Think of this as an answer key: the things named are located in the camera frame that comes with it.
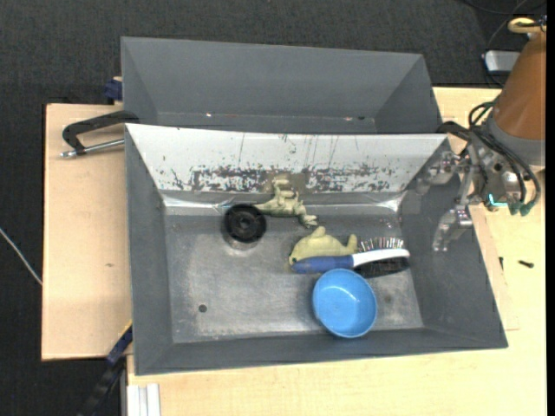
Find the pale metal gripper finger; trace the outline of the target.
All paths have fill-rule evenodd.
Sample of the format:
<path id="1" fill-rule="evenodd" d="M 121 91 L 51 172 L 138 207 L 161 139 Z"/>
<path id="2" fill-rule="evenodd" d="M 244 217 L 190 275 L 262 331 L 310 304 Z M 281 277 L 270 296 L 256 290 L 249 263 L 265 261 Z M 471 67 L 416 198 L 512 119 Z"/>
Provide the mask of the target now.
<path id="1" fill-rule="evenodd" d="M 454 176 L 459 160 L 453 152 L 435 154 L 417 174 L 415 190 L 428 192 L 433 185 L 445 185 Z"/>
<path id="2" fill-rule="evenodd" d="M 439 220 L 432 242 L 433 250 L 447 251 L 450 243 L 457 240 L 472 225 L 472 219 L 466 207 L 449 209 Z"/>

